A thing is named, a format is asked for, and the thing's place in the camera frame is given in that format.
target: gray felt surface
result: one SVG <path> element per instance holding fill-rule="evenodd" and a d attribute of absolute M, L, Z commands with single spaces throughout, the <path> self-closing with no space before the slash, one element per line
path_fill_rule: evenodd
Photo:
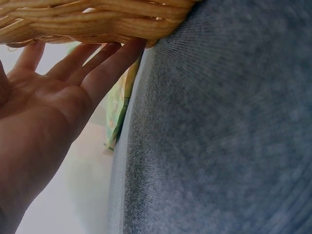
<path fill-rule="evenodd" d="M 146 54 L 109 233 L 312 233 L 311 75 L 312 1 L 199 3 Z"/>

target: gray cushion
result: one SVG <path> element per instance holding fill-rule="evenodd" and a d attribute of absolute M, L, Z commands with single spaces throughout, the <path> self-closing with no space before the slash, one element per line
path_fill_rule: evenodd
<path fill-rule="evenodd" d="M 312 233 L 311 10 L 203 1 L 147 52 L 109 233 Z"/>

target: palm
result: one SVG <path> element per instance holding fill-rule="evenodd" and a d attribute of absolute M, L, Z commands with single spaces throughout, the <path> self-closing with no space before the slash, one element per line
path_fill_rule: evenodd
<path fill-rule="evenodd" d="M 41 76 L 35 73 L 44 50 L 39 43 L 24 50 L 7 76 L 0 66 L 0 189 L 7 194 L 0 193 L 0 207 L 14 210 L 10 197 L 25 206 L 34 199 L 144 45 L 110 44 L 84 66 L 98 46 L 82 45 Z"/>

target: gray fabric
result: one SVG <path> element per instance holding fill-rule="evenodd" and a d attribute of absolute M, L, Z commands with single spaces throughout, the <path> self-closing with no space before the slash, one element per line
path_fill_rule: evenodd
<path fill-rule="evenodd" d="M 311 18 L 312 1 L 207 0 L 150 50 L 115 155 L 123 221 L 111 226 L 312 233 Z"/>
<path fill-rule="evenodd" d="M 146 58 L 150 52 L 146 50 L 142 56 L 140 68 L 133 86 L 133 93 L 137 92 L 138 83 L 142 78 L 142 70 L 145 67 Z M 123 233 L 123 199 L 124 199 L 124 180 L 126 168 L 127 142 L 129 134 L 129 125 L 134 107 L 134 99 L 130 99 L 128 110 L 123 123 L 123 129 L 118 138 L 114 150 L 114 161 L 111 178 L 110 198 L 109 198 L 109 215 L 107 224 L 107 233 L 121 234 Z"/>

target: finger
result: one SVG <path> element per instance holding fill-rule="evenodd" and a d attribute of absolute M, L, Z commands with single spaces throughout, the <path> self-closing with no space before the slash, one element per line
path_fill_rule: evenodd
<path fill-rule="evenodd" d="M 44 47 L 45 43 L 42 41 L 36 41 L 31 45 L 27 45 L 16 62 L 14 69 L 35 71 L 42 58 Z"/>
<path fill-rule="evenodd" d="M 65 81 L 100 47 L 100 44 L 80 44 L 62 61 L 58 62 L 47 76 Z"/>
<path fill-rule="evenodd" d="M 101 49 L 87 64 L 82 68 L 74 72 L 67 80 L 69 84 L 81 85 L 83 79 L 107 58 L 113 55 L 118 49 L 121 48 L 120 43 L 108 43 L 103 49 Z"/>
<path fill-rule="evenodd" d="M 138 59 L 145 46 L 146 42 L 142 39 L 131 40 L 87 75 L 81 87 L 95 106 L 100 103 L 120 76 Z"/>
<path fill-rule="evenodd" d="M 0 61 L 0 107 L 8 100 L 10 96 L 10 85 Z"/>

